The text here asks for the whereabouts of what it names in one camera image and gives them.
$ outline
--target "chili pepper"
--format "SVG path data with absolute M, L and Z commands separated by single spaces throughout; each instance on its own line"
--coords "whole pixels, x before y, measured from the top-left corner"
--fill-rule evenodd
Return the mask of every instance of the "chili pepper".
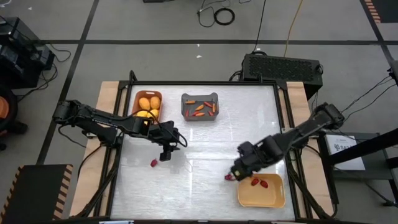
M 227 174 L 227 175 L 224 176 L 224 180 L 234 181 L 235 178 L 231 174 Z
M 268 183 L 265 180 L 261 180 L 260 185 L 264 188 L 268 188 Z
M 208 103 L 208 102 L 203 102 L 206 106 L 208 106 L 208 107 L 210 107 L 210 108 L 212 108 L 213 107 L 213 105 L 211 105 L 211 103 Z
M 195 109 L 195 111 L 202 110 L 204 107 L 205 107 L 205 105 L 200 105 L 200 106 L 198 106 L 198 107 Z
M 195 111 L 191 116 L 196 116 L 200 111 Z
M 150 166 L 151 167 L 155 167 L 156 164 L 157 164 L 157 160 L 156 159 L 154 159 L 152 162 L 150 162 Z
M 260 180 L 258 179 L 258 178 L 254 178 L 252 181 L 251 181 L 251 185 L 252 186 L 255 186 L 256 184 L 258 184 L 260 182 Z

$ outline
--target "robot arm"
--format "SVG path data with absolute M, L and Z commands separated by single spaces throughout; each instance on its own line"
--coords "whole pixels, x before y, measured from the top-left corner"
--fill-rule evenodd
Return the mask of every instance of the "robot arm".
M 334 105 L 315 108 L 310 118 L 299 126 L 283 134 L 268 136 L 255 145 L 244 142 L 238 147 L 239 159 L 234 161 L 231 172 L 240 181 L 252 176 L 262 168 L 282 160 L 292 147 L 302 147 L 308 137 L 321 130 L 338 129 L 343 125 L 344 116 Z
M 174 127 L 173 121 L 152 124 L 152 118 L 132 115 L 121 117 L 96 110 L 77 100 L 59 102 L 53 114 L 53 120 L 63 126 L 78 126 L 83 132 L 93 133 L 102 144 L 108 147 L 120 145 L 118 129 L 131 137 L 148 139 L 163 146 L 163 153 L 160 154 L 161 161 L 170 160 L 171 152 L 178 150 L 177 143 L 181 143 L 179 140 L 181 135 Z

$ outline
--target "small red pepper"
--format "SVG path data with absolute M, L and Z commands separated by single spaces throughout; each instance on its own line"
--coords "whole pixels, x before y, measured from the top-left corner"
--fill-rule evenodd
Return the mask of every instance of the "small red pepper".
M 157 164 L 157 160 L 156 159 L 154 159 L 152 162 L 150 162 L 150 166 L 151 167 L 156 166 L 156 164 Z
M 225 176 L 224 176 L 224 179 L 225 179 L 225 180 L 228 180 L 228 181 L 234 181 L 234 180 L 235 180 L 235 178 L 234 178 L 231 174 L 225 175 Z
M 252 181 L 251 181 L 251 185 L 252 186 L 255 186 L 256 184 L 258 184 L 260 182 L 260 180 L 258 179 L 258 178 L 254 178 Z
M 262 180 L 262 181 L 260 182 L 260 185 L 261 185 L 262 187 L 264 187 L 264 188 L 268 188 L 268 183 L 267 183 L 265 180 Z
M 201 113 L 200 111 L 195 111 L 191 116 L 196 116 L 198 113 Z
M 206 106 L 208 106 L 208 107 L 210 107 L 210 108 L 213 108 L 213 105 L 211 104 L 211 103 L 208 103 L 208 102 L 203 102 Z

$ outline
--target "orange container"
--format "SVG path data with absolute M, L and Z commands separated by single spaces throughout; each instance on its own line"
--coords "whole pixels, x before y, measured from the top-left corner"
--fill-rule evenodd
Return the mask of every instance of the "orange container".
M 157 96 L 160 99 L 160 107 L 159 107 L 159 115 L 157 117 L 157 120 L 160 121 L 160 114 L 162 112 L 162 94 L 158 91 L 152 91 L 152 90 L 141 90 L 136 94 L 136 98 L 134 99 L 134 104 L 132 105 L 132 111 L 131 113 L 133 114 L 136 111 L 141 110 L 142 108 L 139 106 L 139 99 L 142 97 L 147 98 L 149 101 L 153 96 Z
M 268 188 L 258 183 L 251 185 L 254 178 L 265 180 Z M 285 205 L 284 183 L 277 174 L 253 174 L 240 181 L 238 185 L 238 200 L 245 207 L 282 208 Z

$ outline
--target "mango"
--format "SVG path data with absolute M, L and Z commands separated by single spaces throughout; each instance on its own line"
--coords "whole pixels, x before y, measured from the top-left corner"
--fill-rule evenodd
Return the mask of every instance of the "mango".
M 139 103 L 139 106 L 141 107 L 141 109 L 150 110 L 150 103 L 147 98 L 145 98 L 145 97 L 140 98 L 138 103 Z
M 143 118 L 146 118 L 147 115 L 148 115 L 148 112 L 146 112 L 146 111 L 140 111 L 140 112 L 138 112 L 136 114 L 136 116 L 140 116 L 140 117 L 143 117 Z
M 158 110 L 160 108 L 160 99 L 157 96 L 153 96 L 150 99 L 150 107 L 152 109 Z
M 159 111 L 158 111 L 158 110 L 153 109 L 153 110 L 151 110 L 150 112 L 151 112 L 152 114 L 154 114 L 156 118 L 159 117 Z M 147 114 L 147 117 L 148 117 L 148 118 L 151 118 L 152 115 L 151 115 L 150 113 L 148 113 L 148 114 Z

